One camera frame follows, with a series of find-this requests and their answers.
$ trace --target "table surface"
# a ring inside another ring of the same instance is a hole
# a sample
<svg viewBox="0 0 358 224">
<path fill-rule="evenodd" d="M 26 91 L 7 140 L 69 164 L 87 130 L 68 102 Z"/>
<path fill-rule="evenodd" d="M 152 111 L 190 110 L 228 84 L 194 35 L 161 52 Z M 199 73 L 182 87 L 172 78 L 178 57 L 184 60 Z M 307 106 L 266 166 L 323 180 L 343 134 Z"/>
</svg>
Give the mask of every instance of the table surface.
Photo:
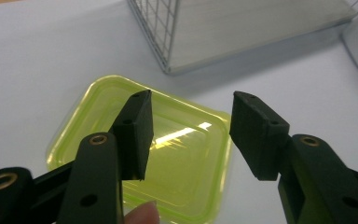
<svg viewBox="0 0 358 224">
<path fill-rule="evenodd" d="M 262 98 L 358 171 L 358 68 L 331 28 L 181 75 L 164 75 L 124 0 L 0 4 L 0 168 L 47 171 L 48 146 L 85 89 L 117 74 L 230 113 L 232 93 Z M 277 182 L 259 182 L 233 147 L 216 223 L 285 223 Z"/>
</svg>

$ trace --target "wire basket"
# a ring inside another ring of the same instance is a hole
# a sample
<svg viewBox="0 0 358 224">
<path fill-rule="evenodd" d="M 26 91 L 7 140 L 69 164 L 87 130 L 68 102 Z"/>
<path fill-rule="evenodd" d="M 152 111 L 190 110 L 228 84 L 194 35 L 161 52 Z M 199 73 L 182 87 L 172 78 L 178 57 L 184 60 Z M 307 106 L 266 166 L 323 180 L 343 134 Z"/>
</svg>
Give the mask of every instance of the wire basket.
<svg viewBox="0 0 358 224">
<path fill-rule="evenodd" d="M 358 0 L 128 0 L 162 70 L 177 73 L 349 21 Z"/>
</svg>

